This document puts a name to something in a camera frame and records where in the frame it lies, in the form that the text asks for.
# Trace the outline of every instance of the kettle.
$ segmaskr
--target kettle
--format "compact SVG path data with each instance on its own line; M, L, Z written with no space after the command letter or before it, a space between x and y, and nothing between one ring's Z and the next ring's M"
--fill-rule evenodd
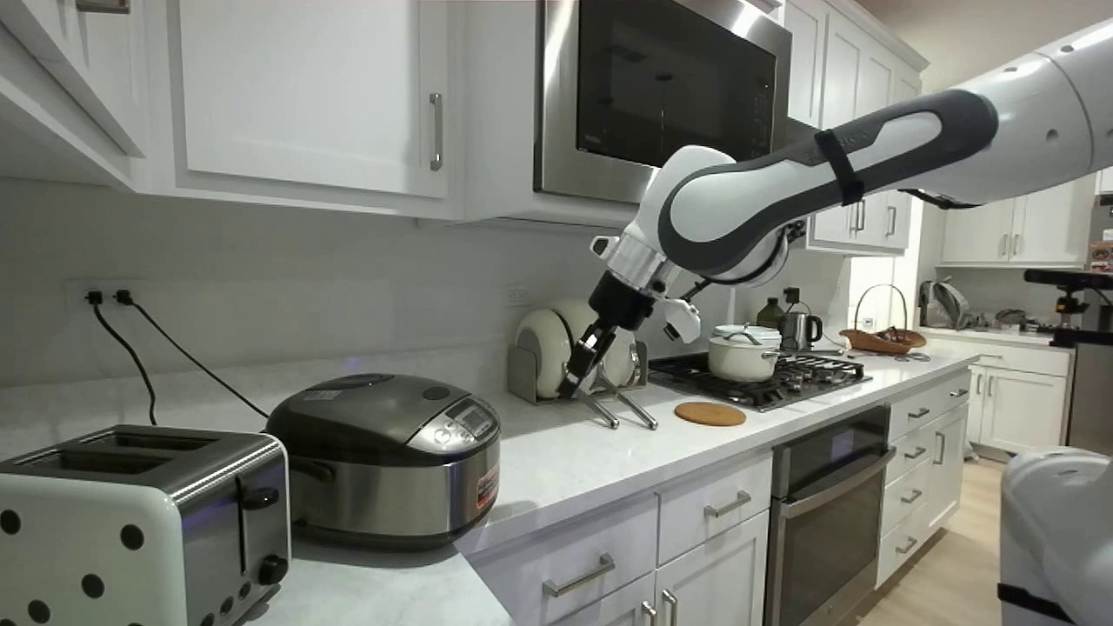
M801 288L787 288L787 315L780 321L782 351L809 351L825 336L825 321L809 315L801 302Z

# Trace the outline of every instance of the toaster lever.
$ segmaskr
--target toaster lever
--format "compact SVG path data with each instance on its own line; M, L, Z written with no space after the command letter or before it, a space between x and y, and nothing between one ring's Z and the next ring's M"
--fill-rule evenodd
M275 499L277 499L275 485L247 485L247 490L240 490L240 505L247 510L271 506Z

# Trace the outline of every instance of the microwave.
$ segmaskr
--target microwave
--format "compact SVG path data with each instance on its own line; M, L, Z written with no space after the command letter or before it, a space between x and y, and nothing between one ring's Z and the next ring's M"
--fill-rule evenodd
M537 190L636 204L678 146L764 155L791 53L746 0L539 0Z

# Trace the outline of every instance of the white pot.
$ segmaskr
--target white pot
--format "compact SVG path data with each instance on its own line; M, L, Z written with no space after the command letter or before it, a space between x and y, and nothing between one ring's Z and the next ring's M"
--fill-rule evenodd
M721 379L734 383L761 383L776 368L776 331L728 331L722 328L711 336L707 366Z

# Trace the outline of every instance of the stove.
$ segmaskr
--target stove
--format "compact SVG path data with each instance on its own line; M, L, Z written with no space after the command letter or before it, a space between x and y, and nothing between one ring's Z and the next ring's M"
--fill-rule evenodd
M831 390L867 383L864 362L837 351L797 351L776 362L764 383L729 383L711 372L707 356L655 357L652 379L678 394L703 394L738 407L787 407Z

